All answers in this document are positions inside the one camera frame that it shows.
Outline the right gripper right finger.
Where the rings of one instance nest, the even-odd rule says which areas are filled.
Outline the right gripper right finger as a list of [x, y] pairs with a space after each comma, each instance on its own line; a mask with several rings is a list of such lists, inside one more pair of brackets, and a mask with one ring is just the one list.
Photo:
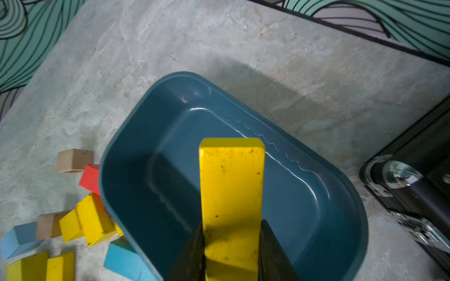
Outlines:
[[261, 222], [258, 280], [301, 280], [266, 220], [262, 220]]

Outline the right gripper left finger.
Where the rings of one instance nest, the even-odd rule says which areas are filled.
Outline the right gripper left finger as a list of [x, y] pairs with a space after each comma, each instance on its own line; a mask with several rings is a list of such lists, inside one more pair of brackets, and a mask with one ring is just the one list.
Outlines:
[[192, 231], [166, 281], [205, 281], [205, 239], [202, 223]]

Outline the yellow long block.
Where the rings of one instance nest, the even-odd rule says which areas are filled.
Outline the yellow long block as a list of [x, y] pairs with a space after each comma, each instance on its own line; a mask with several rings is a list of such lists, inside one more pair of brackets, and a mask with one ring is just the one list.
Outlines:
[[256, 281], [266, 148], [259, 138], [206, 138], [199, 147], [208, 281]]

